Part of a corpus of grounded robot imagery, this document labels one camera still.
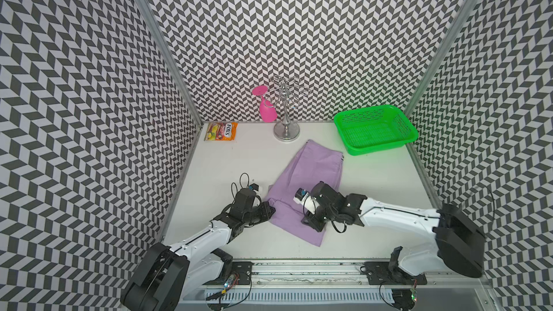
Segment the purple long pants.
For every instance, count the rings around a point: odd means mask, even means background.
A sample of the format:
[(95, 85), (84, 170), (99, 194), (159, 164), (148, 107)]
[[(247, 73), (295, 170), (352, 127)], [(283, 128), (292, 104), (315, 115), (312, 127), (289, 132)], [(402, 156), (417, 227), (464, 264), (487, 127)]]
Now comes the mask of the purple long pants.
[(268, 191), (266, 201), (275, 208), (269, 222), (309, 244), (321, 246), (325, 232), (302, 223), (304, 204), (294, 201), (295, 193), (299, 189), (311, 191), (320, 181), (338, 189), (343, 163), (342, 152), (307, 141)]

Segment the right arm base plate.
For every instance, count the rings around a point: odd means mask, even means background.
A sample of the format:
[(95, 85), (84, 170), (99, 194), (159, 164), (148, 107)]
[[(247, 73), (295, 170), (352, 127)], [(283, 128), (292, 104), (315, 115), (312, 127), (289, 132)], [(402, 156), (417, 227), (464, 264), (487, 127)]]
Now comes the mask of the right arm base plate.
[(388, 261), (366, 261), (360, 269), (368, 279), (369, 285), (393, 285), (418, 287), (428, 284), (424, 274), (411, 276), (399, 268), (390, 269)]

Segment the orange candy bag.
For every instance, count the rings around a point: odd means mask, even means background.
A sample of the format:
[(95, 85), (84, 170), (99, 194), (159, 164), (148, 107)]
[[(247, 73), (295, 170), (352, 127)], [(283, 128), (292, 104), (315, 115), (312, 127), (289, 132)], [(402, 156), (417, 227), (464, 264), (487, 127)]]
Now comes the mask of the orange candy bag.
[(211, 122), (207, 126), (204, 141), (234, 141), (237, 122)]

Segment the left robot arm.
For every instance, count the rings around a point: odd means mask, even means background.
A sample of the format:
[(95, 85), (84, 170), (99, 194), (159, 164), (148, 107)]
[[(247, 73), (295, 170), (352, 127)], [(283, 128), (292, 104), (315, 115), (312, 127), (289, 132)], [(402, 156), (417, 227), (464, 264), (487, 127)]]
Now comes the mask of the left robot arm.
[(209, 225), (178, 243), (151, 246), (122, 291), (128, 310), (175, 310), (180, 299), (206, 282), (227, 279), (232, 257), (221, 248), (247, 227), (269, 221), (276, 213), (250, 187), (240, 189), (233, 202)]

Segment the green plastic basket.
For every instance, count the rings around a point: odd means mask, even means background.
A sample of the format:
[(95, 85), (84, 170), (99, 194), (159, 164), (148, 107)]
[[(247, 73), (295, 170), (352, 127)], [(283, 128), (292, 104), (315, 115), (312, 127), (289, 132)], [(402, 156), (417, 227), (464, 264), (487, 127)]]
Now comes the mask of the green plastic basket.
[(392, 105), (343, 111), (334, 116), (334, 124), (353, 156), (401, 148), (419, 138), (402, 110)]

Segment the aluminium front rail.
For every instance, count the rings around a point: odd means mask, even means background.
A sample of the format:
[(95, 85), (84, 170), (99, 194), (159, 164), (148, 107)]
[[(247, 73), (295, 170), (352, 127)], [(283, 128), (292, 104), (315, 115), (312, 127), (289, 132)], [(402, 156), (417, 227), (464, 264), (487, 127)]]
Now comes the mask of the aluminium front rail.
[[(367, 259), (251, 259), (249, 276), (257, 288), (369, 288)], [(427, 272), (417, 288), (490, 288), (485, 277), (468, 278), (453, 272)]]

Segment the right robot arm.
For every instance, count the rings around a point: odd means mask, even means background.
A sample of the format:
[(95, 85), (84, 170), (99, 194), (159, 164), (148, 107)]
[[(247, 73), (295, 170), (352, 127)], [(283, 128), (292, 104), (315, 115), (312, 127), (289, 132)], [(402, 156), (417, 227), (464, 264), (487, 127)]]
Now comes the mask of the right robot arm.
[(388, 204), (362, 194), (343, 196), (319, 182), (311, 191), (294, 196), (304, 213), (302, 223), (321, 232), (325, 225), (386, 227), (413, 234), (422, 242), (412, 248), (398, 246), (387, 263), (369, 263), (370, 284), (423, 283), (427, 272), (453, 271), (479, 279), (484, 271), (485, 233), (459, 207), (419, 209)]

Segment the chrome cup holder stand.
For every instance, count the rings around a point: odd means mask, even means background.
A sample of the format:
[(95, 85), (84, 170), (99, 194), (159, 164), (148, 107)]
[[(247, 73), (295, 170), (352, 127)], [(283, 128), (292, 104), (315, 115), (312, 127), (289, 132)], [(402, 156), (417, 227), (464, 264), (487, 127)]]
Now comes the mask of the chrome cup holder stand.
[(274, 76), (272, 78), (276, 86), (276, 95), (282, 104), (282, 117), (276, 121), (273, 134), (279, 141), (290, 143), (300, 135), (300, 127), (297, 121), (291, 117), (291, 112), (309, 93), (306, 86), (300, 85), (300, 80), (289, 76)]

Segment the pink plastic goblet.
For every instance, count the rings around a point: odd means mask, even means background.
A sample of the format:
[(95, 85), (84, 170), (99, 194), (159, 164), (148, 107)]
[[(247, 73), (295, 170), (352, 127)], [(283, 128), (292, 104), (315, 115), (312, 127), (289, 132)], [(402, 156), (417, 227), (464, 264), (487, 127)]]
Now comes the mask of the pink plastic goblet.
[(269, 101), (269, 88), (267, 86), (257, 86), (251, 93), (254, 96), (258, 96), (261, 100), (259, 114), (262, 121), (266, 123), (275, 122), (277, 120), (277, 111), (275, 106)]

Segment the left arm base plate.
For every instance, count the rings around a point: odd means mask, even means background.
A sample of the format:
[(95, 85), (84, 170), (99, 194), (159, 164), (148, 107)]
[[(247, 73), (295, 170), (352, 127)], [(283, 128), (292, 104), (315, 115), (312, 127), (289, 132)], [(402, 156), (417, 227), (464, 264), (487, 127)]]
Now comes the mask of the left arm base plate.
[(223, 282), (226, 286), (250, 285), (253, 270), (252, 261), (233, 261), (230, 266), (226, 267)]

